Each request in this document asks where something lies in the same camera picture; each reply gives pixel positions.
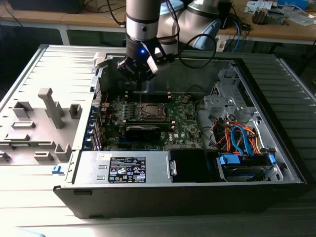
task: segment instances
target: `white sticker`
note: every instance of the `white sticker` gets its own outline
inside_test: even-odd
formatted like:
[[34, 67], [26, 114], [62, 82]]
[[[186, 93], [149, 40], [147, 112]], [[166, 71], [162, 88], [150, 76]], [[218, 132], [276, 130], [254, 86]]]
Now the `white sticker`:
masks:
[[97, 160], [109, 160], [112, 157], [112, 154], [109, 153], [98, 153]]
[[12, 147], [29, 147], [29, 144], [11, 144]]

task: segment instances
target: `metal frame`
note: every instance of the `metal frame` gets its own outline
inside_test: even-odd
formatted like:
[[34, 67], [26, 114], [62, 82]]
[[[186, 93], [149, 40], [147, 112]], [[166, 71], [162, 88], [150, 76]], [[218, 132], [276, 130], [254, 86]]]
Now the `metal frame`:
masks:
[[[63, 45], [71, 45], [68, 37], [67, 30], [78, 30], [78, 31], [99, 31], [99, 32], [119, 32], [125, 33], [123, 27], [107, 27], [107, 26], [83, 26], [83, 25], [71, 25], [71, 24], [50, 24], [50, 23], [39, 23], [39, 22], [24, 22], [19, 21], [23, 27], [33, 28], [49, 28], [57, 29], [62, 39]], [[15, 21], [0, 20], [0, 23], [4, 26], [19, 26]], [[217, 51], [223, 52], [227, 40], [230, 40], [234, 35], [229, 34], [218, 34]], [[261, 41], [261, 42], [274, 42], [274, 43], [295, 43], [295, 44], [313, 44], [313, 40], [304, 39], [284, 39], [284, 38], [272, 38], [272, 37], [257, 37], [247, 36], [248, 41]]]

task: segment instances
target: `motherboard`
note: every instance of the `motherboard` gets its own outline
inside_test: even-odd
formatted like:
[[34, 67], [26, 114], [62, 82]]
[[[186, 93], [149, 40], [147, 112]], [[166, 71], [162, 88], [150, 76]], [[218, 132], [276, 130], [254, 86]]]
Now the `motherboard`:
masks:
[[128, 100], [118, 96], [105, 104], [104, 151], [166, 151], [202, 147], [193, 101], [184, 95], [139, 101], [139, 98]]

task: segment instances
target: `side panel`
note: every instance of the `side panel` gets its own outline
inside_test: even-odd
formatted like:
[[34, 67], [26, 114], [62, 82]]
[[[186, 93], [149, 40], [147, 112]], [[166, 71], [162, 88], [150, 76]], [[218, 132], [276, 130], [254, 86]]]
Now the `side panel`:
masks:
[[75, 216], [119, 218], [262, 212], [287, 197], [299, 197], [307, 185], [231, 187], [159, 187], [128, 189], [60, 189], [56, 195]]

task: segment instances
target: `black cable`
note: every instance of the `black cable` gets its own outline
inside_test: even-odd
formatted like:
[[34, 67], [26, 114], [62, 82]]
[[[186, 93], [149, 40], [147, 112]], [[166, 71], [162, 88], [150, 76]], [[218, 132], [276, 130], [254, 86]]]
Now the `black cable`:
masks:
[[[174, 20], [174, 22], [176, 23], [177, 28], [178, 28], [178, 34], [177, 34], [178, 53], [177, 53], [176, 56], [179, 58], [180, 62], [181, 62], [184, 66], [186, 66], [186, 67], [188, 67], [188, 68], [191, 68], [191, 69], [200, 69], [200, 68], [205, 67], [207, 64], [209, 64], [209, 63], [212, 61], [212, 59], [213, 59], [214, 56], [215, 56], [216, 49], [217, 49], [217, 45], [216, 45], [215, 39], [214, 39], [211, 35], [208, 35], [208, 34], [198, 34], [198, 35], [194, 36], [192, 39], [190, 39], [190, 40], [184, 45], [184, 47], [183, 47], [181, 50], [179, 50], [180, 26], [179, 26], [179, 22], [178, 22], [178, 17], [177, 17], [177, 14], [176, 14], [176, 12], [175, 12], [175, 10], [174, 10], [174, 8], [173, 8], [173, 6], [172, 6], [170, 0], [167, 0], [166, 3], [167, 3], [168, 10], [173, 13], [173, 14], [171, 14], [171, 16], [172, 16], [172, 19]], [[185, 63], [185, 62], [183, 61], [183, 59], [182, 59], [182, 57], [181, 57], [181, 53], [182, 53], [182, 51], [183, 51], [192, 41], [194, 41], [196, 38], [201, 37], [201, 36], [205, 36], [205, 37], [210, 38], [210, 39], [213, 41], [213, 43], [214, 43], [215, 49], [214, 49], [214, 52], [213, 52], [212, 57], [211, 57], [205, 64], [200, 65], [200, 66], [191, 66], [191, 65], [189, 65], [189, 64], [187, 64], [187, 63]]]
[[[92, 12], [92, 13], [108, 13], [108, 12], [110, 12], [109, 10], [107, 10], [107, 11], [91, 11], [91, 10], [89, 10], [86, 6], [88, 5], [88, 3], [92, 2], [92, 1], [95, 1], [95, 0], [89, 0], [89, 1], [87, 1], [87, 2], [84, 4], [84, 9], [85, 9], [86, 11]], [[120, 7], [115, 8], [115, 9], [112, 9], [112, 12], [113, 12], [113, 11], [116, 11], [116, 10], [119, 10], [119, 9], [121, 9], [121, 8], [124, 8], [124, 7], [126, 7], [126, 5], [120, 6]]]
[[8, 8], [7, 8], [6, 5], [5, 5], [5, 1], [3, 1], [3, 5], [4, 5], [6, 11], [7, 11], [7, 12], [13, 17], [13, 19], [16, 21], [16, 23], [18, 23], [21, 27], [23, 27], [22, 24], [12, 15], [12, 13], [9, 12]]
[[109, 11], [110, 11], [110, 14], [111, 14], [113, 20], [114, 20], [119, 26], [125, 25], [125, 22], [118, 21], [117, 18], [114, 16], [113, 11], [112, 11], [112, 9], [111, 9], [111, 5], [110, 5], [110, 0], [107, 0], [107, 4], [108, 4], [108, 8], [109, 8]]
[[199, 103], [199, 105], [198, 105], [198, 107], [197, 107], [196, 120], [197, 120], [197, 118], [198, 118], [198, 111], [199, 111], [199, 109], [200, 109], [200, 107], [201, 107], [201, 105], [202, 105], [203, 102], [204, 102], [204, 100], [201, 100], [201, 102]]
[[160, 37], [158, 38], [158, 40], [171, 40], [173, 38], [176, 38], [180, 35], [180, 25], [179, 25], [179, 22], [178, 22], [178, 17], [177, 17], [177, 14], [170, 2], [170, 0], [167, 0], [166, 1], [166, 5], [167, 5], [167, 8], [168, 8], [168, 11], [173, 19], [173, 21], [176, 23], [176, 26], [177, 26], [177, 33], [173, 36], [164, 36], [164, 37]]
[[[194, 41], [196, 38], [199, 38], [199, 37], [201, 37], [201, 36], [205, 36], [205, 37], [210, 38], [210, 39], [213, 41], [215, 48], [214, 48], [214, 51], [213, 51], [212, 56], [210, 57], [210, 59], [209, 59], [206, 63], [204, 63], [204, 64], [202, 64], [202, 65], [200, 65], [200, 66], [191, 66], [191, 65], [189, 65], [189, 64], [187, 64], [186, 62], [183, 61], [183, 59], [182, 59], [182, 57], [181, 57], [181, 53], [183, 52], [183, 50], [184, 50], [192, 41]], [[178, 51], [177, 56], [178, 56], [180, 62], [181, 62], [184, 66], [186, 66], [186, 67], [188, 67], [188, 68], [191, 68], [191, 69], [200, 69], [200, 68], [205, 67], [207, 64], [209, 64], [209, 63], [213, 60], [213, 58], [214, 58], [214, 56], [215, 56], [215, 53], [216, 53], [216, 49], [217, 49], [216, 41], [215, 41], [215, 39], [214, 39], [211, 35], [208, 35], [208, 34], [198, 34], [198, 35], [194, 36], [192, 39], [190, 39], [190, 40], [184, 45], [184, 47], [183, 47], [180, 51]]]
[[195, 84], [194, 84], [194, 85], [189, 85], [189, 86], [187, 87], [185, 93], [187, 94], [187, 93], [188, 93], [188, 90], [189, 90], [190, 88], [192, 88], [192, 87], [197, 87], [197, 88], [199, 88], [201, 91], [203, 91], [205, 94], [209, 94], [209, 93], [207, 93], [201, 86], [195, 85]]
[[[119, 3], [119, 0], [118, 0], [116, 3], [112, 3], [112, 4], [110, 4], [110, 5], [113, 6], [113, 5], [116, 5], [116, 4], [118, 4], [118, 3]], [[105, 6], [107, 6], [107, 4], [103, 4], [103, 5], [99, 6], [99, 7], [98, 7], [98, 12], [100, 11], [101, 8], [103, 8], [103, 7], [105, 7]]]

